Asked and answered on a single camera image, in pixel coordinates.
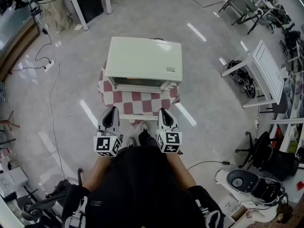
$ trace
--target white cable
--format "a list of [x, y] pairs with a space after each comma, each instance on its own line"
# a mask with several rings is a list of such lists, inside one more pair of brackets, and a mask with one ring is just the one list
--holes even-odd
[[58, 76], [59, 76], [59, 71], [60, 71], [60, 64], [58, 61], [54, 60], [54, 62], [57, 62], [58, 64], [58, 73], [57, 73], [57, 77], [51, 87], [51, 90], [49, 91], [49, 98], [48, 98], [48, 103], [49, 103], [49, 108], [51, 109], [51, 114], [52, 114], [52, 126], [53, 126], [53, 134], [54, 134], [54, 139], [55, 139], [55, 147], [56, 147], [56, 150], [57, 150], [57, 154], [58, 154], [58, 157], [59, 157], [59, 161], [60, 161], [60, 167], [61, 167], [61, 171], [62, 171], [62, 174], [63, 174], [63, 178], [65, 179], [65, 174], [63, 172], [63, 168], [62, 168], [62, 162], [61, 162], [61, 157], [60, 157], [60, 154], [59, 154], [59, 151], [58, 151], [58, 146], [57, 146], [57, 140], [56, 140], [56, 135], [55, 135], [55, 130], [54, 130], [54, 115], [53, 115], [53, 110], [52, 110], [52, 106], [51, 106], [51, 95], [52, 95], [52, 90], [54, 88], [54, 85], [58, 79]]
[[209, 134], [212, 134], [212, 133], [217, 133], [217, 132], [226, 132], [226, 133], [246, 133], [246, 132], [235, 132], [235, 131], [226, 131], [226, 130], [216, 130], [216, 131], [212, 131], [210, 133], [206, 133], [204, 134], [203, 136], [201, 136], [201, 138], [196, 142], [196, 144], [194, 145], [194, 149], [193, 149], [193, 153], [192, 153], [192, 165], [193, 165], [193, 159], [194, 159], [194, 153], [195, 153], [195, 150], [196, 150], [196, 146], [198, 145], [198, 143], [201, 141], [201, 139], [206, 136], [206, 135], [209, 135]]

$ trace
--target oven door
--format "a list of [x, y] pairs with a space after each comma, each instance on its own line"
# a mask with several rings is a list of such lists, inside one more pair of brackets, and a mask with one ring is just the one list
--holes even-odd
[[131, 91], [143, 93], [160, 93], [170, 84], [169, 81], [145, 78], [110, 77], [111, 83], [117, 91]]

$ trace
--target red and white checkered tablecloth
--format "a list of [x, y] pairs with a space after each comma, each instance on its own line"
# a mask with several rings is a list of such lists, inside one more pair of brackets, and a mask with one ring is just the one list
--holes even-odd
[[98, 90], [101, 93], [102, 103], [106, 107], [116, 106], [120, 114], [158, 115], [160, 108], [168, 109], [171, 104], [180, 101], [178, 87], [170, 91], [161, 91], [160, 94], [114, 91], [114, 87], [105, 76], [106, 62], [101, 69]]

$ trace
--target gray tiled floor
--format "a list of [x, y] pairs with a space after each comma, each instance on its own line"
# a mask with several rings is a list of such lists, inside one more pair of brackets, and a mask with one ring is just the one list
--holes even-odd
[[[197, 0], [202, 6], [218, 2]], [[180, 42], [183, 52], [183, 82], [180, 85], [181, 102], [172, 112], [179, 118], [183, 132], [182, 159], [187, 167], [205, 160], [240, 163], [243, 156], [235, 155], [237, 147], [247, 147], [245, 131], [256, 135], [254, 118], [257, 108], [243, 109], [247, 97], [229, 77], [222, 78], [224, 70], [219, 58], [226, 62], [242, 59], [263, 39], [276, 62], [285, 58], [279, 41], [281, 31], [271, 34], [265, 27], [257, 28], [247, 36], [253, 24], [231, 26], [238, 15], [227, 8], [217, 12], [224, 3], [202, 8], [193, 0], [120, 0], [112, 2], [113, 13], [103, 13], [89, 23], [88, 31], [50, 31], [52, 45], [45, 47], [41, 56], [57, 60], [60, 74], [52, 93], [55, 133], [64, 170], [75, 178], [77, 168], [87, 173], [97, 156], [93, 152], [95, 127], [80, 105], [84, 100], [93, 115], [98, 116], [105, 107], [97, 90], [101, 67], [107, 58], [112, 36], [163, 38]], [[188, 24], [194, 26], [205, 38], [204, 42]], [[35, 62], [39, 48], [48, 41], [41, 35], [17, 63], [23, 67], [39, 67], [46, 61]], [[2, 107], [4, 115], [14, 110], [14, 121], [20, 129], [14, 129], [17, 140], [11, 145], [18, 161], [29, 177], [32, 188], [39, 188], [39, 195], [51, 192], [62, 178], [59, 159], [54, 147], [51, 113], [48, 104], [50, 88], [57, 75], [57, 65], [48, 72], [25, 70], [15, 72], [7, 79], [9, 102]], [[195, 124], [189, 121], [189, 115]], [[216, 130], [242, 132], [216, 132]], [[127, 121], [122, 121], [121, 132], [126, 137], [133, 133]], [[195, 168], [195, 180], [204, 186], [215, 200], [226, 194], [223, 187], [214, 182], [214, 176], [222, 168], [216, 163]]]

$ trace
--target white appliance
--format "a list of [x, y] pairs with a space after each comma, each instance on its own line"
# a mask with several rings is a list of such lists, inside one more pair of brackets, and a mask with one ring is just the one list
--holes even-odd
[[112, 37], [105, 69], [115, 91], [160, 93], [182, 81], [181, 44]]
[[6, 197], [20, 186], [27, 183], [28, 178], [20, 167], [0, 174], [0, 194]]

